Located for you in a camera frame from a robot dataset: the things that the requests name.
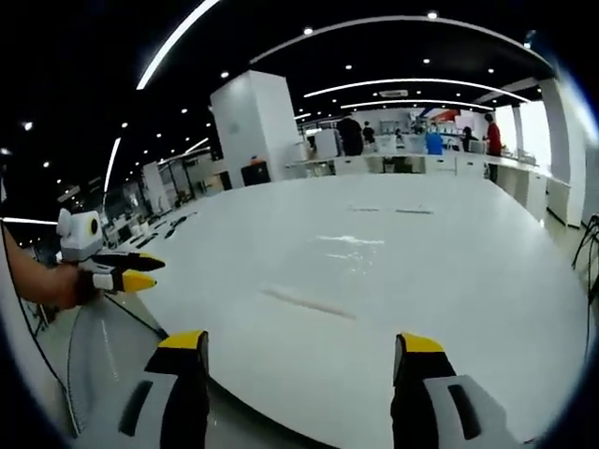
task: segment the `white cabinet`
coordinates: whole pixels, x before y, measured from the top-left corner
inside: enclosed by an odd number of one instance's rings
[[[455,156],[427,156],[424,158],[424,170],[427,175],[456,175]]]
[[[485,177],[485,163],[480,158],[461,154],[456,157],[456,173],[458,176],[483,179]]]
[[[363,175],[369,173],[368,164],[364,157],[335,158],[335,173],[339,175]]]
[[[497,184],[514,197],[536,220],[542,220],[547,207],[547,178],[532,171],[498,167]]]
[[[547,208],[547,178],[529,172],[528,188],[526,195],[526,210],[537,220],[545,217]]]

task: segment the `white table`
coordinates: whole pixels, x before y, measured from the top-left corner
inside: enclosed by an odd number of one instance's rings
[[[211,376],[286,427],[337,447],[392,447],[401,331],[441,342],[521,441],[577,383],[582,287],[547,232],[489,181],[349,175],[200,206],[144,248],[167,266],[141,299],[168,333],[208,330]]]

